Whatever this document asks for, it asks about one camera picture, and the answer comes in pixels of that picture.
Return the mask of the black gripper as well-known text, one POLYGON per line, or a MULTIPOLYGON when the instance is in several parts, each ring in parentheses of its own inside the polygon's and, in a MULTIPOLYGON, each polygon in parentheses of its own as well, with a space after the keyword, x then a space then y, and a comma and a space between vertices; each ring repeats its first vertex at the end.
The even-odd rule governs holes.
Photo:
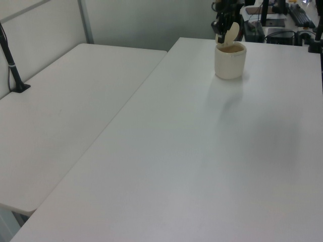
POLYGON ((211 23, 214 33, 218 36, 218 43, 224 43, 230 24, 235 21, 237 0, 217 0, 214 1, 214 11, 217 13, 217 19, 211 23))

